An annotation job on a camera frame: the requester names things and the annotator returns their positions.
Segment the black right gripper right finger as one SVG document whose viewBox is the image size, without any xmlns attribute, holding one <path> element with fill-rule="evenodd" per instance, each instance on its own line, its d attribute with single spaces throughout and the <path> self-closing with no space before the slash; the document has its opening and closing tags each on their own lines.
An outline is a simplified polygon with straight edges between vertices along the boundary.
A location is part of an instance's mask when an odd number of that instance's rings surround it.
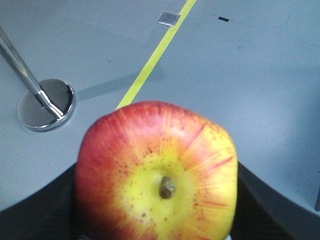
<svg viewBox="0 0 320 240">
<path fill-rule="evenodd" d="M 318 240 L 320 214 L 302 207 L 238 164 L 233 240 Z"/>
</svg>

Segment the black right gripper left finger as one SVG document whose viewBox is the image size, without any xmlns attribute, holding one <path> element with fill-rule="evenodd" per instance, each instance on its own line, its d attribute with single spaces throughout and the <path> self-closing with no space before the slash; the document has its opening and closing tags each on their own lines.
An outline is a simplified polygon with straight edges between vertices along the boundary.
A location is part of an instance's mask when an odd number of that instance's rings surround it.
<svg viewBox="0 0 320 240">
<path fill-rule="evenodd" d="M 81 240 L 75 165 L 26 199 L 0 212 L 2 240 Z"/>
</svg>

